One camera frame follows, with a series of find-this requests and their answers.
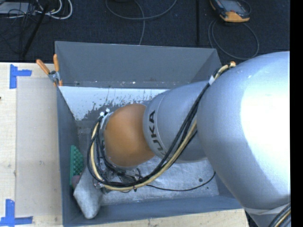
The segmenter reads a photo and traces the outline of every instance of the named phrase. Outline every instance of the blue tape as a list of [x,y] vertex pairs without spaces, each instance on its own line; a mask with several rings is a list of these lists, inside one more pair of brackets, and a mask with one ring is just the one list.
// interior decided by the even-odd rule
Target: blue tape
[[10,79],[9,79],[9,88],[17,87],[17,77],[30,77],[32,75],[31,70],[18,70],[17,66],[13,64],[10,65]]
[[33,217],[15,218],[15,202],[10,199],[5,200],[5,217],[1,217],[0,226],[15,227],[15,225],[31,224]]

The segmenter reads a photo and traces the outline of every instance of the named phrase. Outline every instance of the green object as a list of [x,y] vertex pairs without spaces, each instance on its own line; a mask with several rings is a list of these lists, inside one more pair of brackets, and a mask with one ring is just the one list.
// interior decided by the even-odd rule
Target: green object
[[84,163],[83,163],[83,155],[78,150],[75,145],[71,145],[71,165],[70,165],[70,186],[71,179],[75,175],[80,175],[83,171]]

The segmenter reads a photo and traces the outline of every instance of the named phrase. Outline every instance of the black floor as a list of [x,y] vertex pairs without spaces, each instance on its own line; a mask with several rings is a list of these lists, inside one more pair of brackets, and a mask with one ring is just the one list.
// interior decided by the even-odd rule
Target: black floor
[[[7,1],[37,6],[35,0]],[[44,7],[48,0],[38,1]],[[251,9],[250,20],[237,24],[219,19],[209,1],[71,0],[68,19],[46,15],[40,26],[40,13],[29,11],[23,17],[8,18],[14,16],[11,11],[0,15],[0,62],[42,59],[52,63],[55,41],[214,47],[222,64],[239,64],[256,55],[290,50],[290,0],[243,0]],[[68,0],[62,2],[63,9],[53,16],[69,14]],[[58,6],[58,0],[52,0],[47,12]],[[255,226],[248,219],[250,226]]]

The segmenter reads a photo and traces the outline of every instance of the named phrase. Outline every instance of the yellow cable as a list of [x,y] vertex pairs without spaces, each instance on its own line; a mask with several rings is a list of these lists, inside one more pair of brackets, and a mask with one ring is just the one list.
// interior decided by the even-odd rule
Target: yellow cable
[[[235,67],[235,66],[236,66],[236,63],[233,62],[233,61],[231,61],[230,65],[222,66],[218,70],[218,72],[216,73],[214,79],[216,80],[224,71],[226,71],[230,67]],[[93,130],[91,138],[94,138],[94,136],[97,132],[97,128],[98,128],[98,123],[95,125],[95,128]],[[164,167],[161,168],[161,170],[157,174],[155,174],[154,176],[152,176],[151,178],[149,178],[145,182],[137,184],[135,186],[130,186],[130,187],[113,187],[113,186],[110,186],[110,185],[106,185],[104,183],[102,183],[102,184],[104,185],[104,187],[106,187],[107,189],[110,189],[110,190],[127,191],[127,190],[132,190],[132,189],[138,189],[139,187],[143,187],[143,186],[149,184],[150,182],[154,181],[156,178],[158,178],[160,175],[162,175],[163,172],[165,172],[175,162],[175,160],[177,160],[178,156],[181,154],[184,147],[188,144],[188,141],[191,138],[195,128],[196,128],[196,119],[193,122],[190,130],[188,131],[188,134],[186,135],[185,139],[181,143],[180,147],[176,150],[174,155],[171,157],[171,159],[166,163],[166,165]],[[91,145],[91,148],[90,148],[90,161],[91,161],[91,165],[92,165],[92,170],[93,170],[96,178],[98,178],[100,181],[104,182],[104,179],[100,176],[100,174],[97,171],[96,165],[94,164],[94,162],[95,162],[94,147],[95,147],[95,144],[94,144],[94,142],[92,142],[92,145]]]
[[290,215],[291,210],[287,211],[286,214],[276,223],[275,227],[279,227],[280,224]]
[[[94,137],[95,133],[97,132],[97,127],[96,126],[94,128],[92,138]],[[115,191],[127,191],[127,190],[132,190],[132,189],[138,189],[139,187],[143,187],[143,186],[149,184],[150,182],[154,181],[156,178],[158,178],[160,175],[162,175],[163,172],[165,172],[174,163],[174,161],[178,158],[178,156],[181,154],[184,147],[187,145],[189,139],[191,138],[195,128],[196,128],[196,120],[193,122],[193,124],[192,124],[190,130],[188,131],[188,134],[186,135],[185,139],[183,140],[182,144],[176,150],[176,152],[171,157],[171,159],[167,162],[167,164],[163,168],[161,168],[161,170],[157,174],[155,174],[154,176],[152,176],[151,178],[149,178],[145,182],[137,184],[135,186],[130,186],[130,187],[113,187],[113,186],[106,185],[106,184],[103,183],[104,187],[106,187],[107,189],[110,189],[110,190],[115,190]],[[104,179],[102,177],[100,177],[95,164],[93,164],[93,162],[94,162],[94,143],[93,143],[93,145],[91,147],[91,150],[90,150],[90,160],[92,162],[93,171],[94,171],[96,177],[99,180],[104,181]]]

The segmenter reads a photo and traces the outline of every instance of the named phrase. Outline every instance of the robotic arm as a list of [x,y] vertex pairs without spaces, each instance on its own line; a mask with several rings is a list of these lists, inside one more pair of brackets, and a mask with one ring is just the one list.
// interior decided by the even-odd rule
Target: robotic arm
[[[129,191],[174,163],[207,158],[258,226],[290,226],[289,116],[289,52],[265,54],[223,66],[209,81],[165,91],[147,105],[105,113],[92,131],[88,165],[109,191]],[[131,172],[155,155],[162,161],[148,176],[111,182],[95,162],[99,134],[103,148],[96,152],[113,172]]]

